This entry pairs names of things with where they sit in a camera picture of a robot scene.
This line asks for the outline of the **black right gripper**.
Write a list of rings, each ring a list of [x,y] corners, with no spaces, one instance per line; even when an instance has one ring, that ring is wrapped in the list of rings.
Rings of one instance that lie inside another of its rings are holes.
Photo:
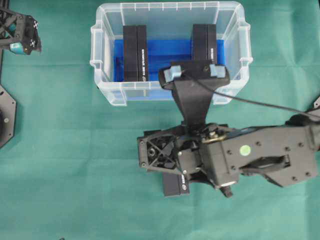
[[[282,188],[315,177],[316,151],[316,123],[264,126],[202,137],[195,148],[181,149],[179,163],[189,183],[209,185],[230,197],[240,175],[259,175]]]

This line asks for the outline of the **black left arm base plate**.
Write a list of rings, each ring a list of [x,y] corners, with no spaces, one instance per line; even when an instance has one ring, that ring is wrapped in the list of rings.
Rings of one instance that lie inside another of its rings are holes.
[[[16,100],[0,86],[0,147],[15,134]]]

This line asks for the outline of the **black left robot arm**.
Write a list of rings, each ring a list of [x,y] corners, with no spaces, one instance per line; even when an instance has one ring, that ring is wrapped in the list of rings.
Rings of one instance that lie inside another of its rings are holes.
[[[16,55],[41,52],[39,22],[31,15],[0,8],[0,48]]]

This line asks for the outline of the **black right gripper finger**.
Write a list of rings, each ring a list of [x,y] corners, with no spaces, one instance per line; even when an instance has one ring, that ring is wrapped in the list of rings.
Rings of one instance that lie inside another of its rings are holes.
[[[183,128],[144,131],[137,138],[138,162],[148,172],[183,174],[179,163],[182,152],[178,140],[184,135]]]

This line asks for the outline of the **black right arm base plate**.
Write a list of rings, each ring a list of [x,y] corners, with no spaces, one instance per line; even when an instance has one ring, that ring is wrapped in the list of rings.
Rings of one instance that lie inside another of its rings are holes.
[[[317,109],[320,107],[320,96],[313,102],[313,108]]]

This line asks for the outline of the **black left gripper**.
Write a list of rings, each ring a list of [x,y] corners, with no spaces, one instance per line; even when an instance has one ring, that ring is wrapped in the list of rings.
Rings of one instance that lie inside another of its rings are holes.
[[[13,30],[13,43],[9,50],[16,55],[30,55],[32,51],[42,52],[42,43],[38,33],[39,22],[30,15],[18,15],[15,23],[9,26]]]

